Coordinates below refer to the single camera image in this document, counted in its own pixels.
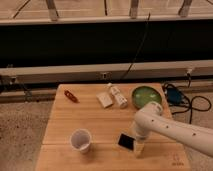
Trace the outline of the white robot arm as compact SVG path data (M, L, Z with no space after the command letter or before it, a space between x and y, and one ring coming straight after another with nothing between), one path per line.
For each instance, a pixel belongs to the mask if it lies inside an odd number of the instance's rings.
M153 131L213 157L213 129L167 119L162 113L162 106L155 101L138 110L132 124L135 136L146 139Z

